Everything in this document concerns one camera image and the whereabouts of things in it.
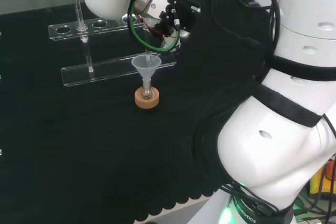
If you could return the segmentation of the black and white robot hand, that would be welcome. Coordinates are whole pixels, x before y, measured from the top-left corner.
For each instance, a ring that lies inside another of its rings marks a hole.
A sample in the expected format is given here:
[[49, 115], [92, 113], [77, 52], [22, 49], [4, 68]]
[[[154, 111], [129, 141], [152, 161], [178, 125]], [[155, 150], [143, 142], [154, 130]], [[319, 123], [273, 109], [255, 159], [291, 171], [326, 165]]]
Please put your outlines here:
[[148, 42], [145, 47], [154, 52], [168, 52], [177, 50], [180, 39], [189, 36], [201, 13], [201, 5], [192, 0], [136, 0], [133, 13], [161, 41], [159, 47]]

